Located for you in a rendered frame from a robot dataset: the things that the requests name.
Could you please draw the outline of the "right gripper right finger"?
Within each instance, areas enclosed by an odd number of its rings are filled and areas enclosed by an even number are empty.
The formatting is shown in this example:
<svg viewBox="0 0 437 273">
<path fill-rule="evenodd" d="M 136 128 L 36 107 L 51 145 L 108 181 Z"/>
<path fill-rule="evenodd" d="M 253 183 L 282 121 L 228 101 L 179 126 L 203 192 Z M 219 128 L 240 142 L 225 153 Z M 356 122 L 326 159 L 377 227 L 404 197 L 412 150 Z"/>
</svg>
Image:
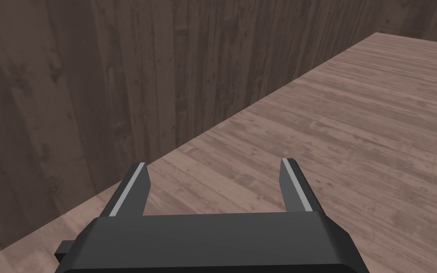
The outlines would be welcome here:
<svg viewBox="0 0 437 273">
<path fill-rule="evenodd" d="M 324 211 L 293 158 L 281 159 L 280 188 L 287 212 Z"/>
</svg>

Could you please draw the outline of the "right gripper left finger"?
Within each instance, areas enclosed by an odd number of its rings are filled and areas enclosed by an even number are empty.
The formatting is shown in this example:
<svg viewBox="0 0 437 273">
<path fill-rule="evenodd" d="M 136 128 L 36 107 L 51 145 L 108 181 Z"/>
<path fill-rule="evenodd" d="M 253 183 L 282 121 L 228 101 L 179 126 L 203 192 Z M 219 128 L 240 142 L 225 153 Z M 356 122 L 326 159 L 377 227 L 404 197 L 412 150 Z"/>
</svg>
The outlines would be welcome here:
<svg viewBox="0 0 437 273">
<path fill-rule="evenodd" d="M 142 216 L 150 188 L 146 163 L 132 165 L 100 216 Z"/>
</svg>

